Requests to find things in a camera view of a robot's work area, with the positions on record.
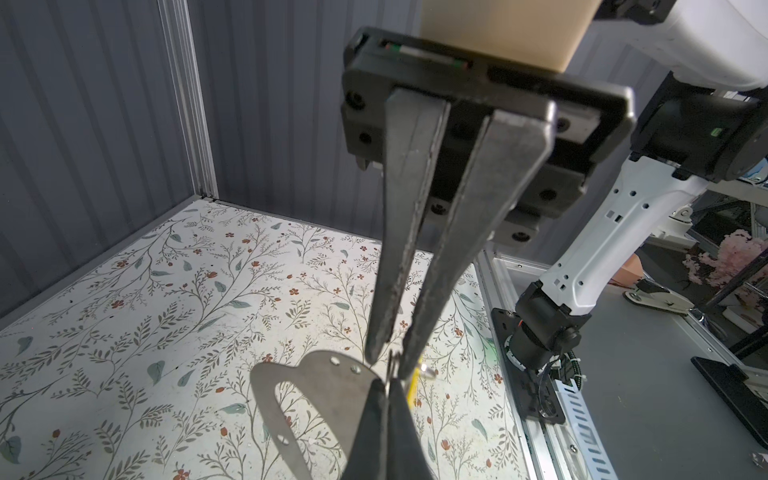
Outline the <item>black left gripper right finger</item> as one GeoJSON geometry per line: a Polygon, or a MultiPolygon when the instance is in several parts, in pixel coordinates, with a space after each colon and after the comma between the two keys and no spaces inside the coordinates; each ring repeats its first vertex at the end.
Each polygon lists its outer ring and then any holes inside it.
{"type": "Polygon", "coordinates": [[[389,385],[386,447],[387,479],[430,480],[432,478],[399,380],[394,380],[389,385]]]}

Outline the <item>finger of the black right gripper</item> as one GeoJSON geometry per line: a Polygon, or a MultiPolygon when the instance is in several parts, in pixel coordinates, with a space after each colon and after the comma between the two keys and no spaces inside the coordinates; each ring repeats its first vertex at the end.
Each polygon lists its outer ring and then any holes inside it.
{"type": "Polygon", "coordinates": [[[448,102],[396,89],[384,104],[383,238],[364,358],[377,363],[390,341],[423,223],[448,102]]]}
{"type": "Polygon", "coordinates": [[[551,155],[556,116],[546,100],[541,118],[495,110],[483,120],[404,337],[399,379],[412,375],[456,282],[551,155]]]}

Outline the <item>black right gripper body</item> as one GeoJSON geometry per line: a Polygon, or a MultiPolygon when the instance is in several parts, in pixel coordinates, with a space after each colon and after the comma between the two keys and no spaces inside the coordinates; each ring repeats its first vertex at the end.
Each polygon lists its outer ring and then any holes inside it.
{"type": "Polygon", "coordinates": [[[554,146],[497,235],[522,248],[545,218],[556,219],[586,191],[595,167],[634,127],[632,91],[540,67],[373,27],[360,28],[343,54],[341,105],[347,150],[361,169],[384,164],[384,104],[398,89],[440,98],[450,116],[426,208],[442,225],[483,118],[495,110],[536,116],[557,110],[554,146]]]}

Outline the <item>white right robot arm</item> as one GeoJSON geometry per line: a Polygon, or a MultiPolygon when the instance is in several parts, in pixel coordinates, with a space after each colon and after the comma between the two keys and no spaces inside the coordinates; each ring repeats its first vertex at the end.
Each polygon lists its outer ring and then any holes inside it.
{"type": "Polygon", "coordinates": [[[511,351],[541,417],[543,378],[620,266],[665,217],[767,153],[763,1],[427,1],[418,36],[363,27],[343,65],[348,150],[383,169],[369,364],[392,337],[431,203],[444,203],[403,379],[482,247],[529,243],[629,142],[597,212],[515,308],[511,351]]]}

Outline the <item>black left gripper left fingers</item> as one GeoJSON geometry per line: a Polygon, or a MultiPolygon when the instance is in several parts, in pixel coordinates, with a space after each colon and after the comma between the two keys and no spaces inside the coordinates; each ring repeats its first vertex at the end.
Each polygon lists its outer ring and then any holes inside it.
{"type": "Polygon", "coordinates": [[[385,478],[386,443],[384,440],[387,396],[384,383],[371,382],[358,429],[342,480],[385,478]]]}

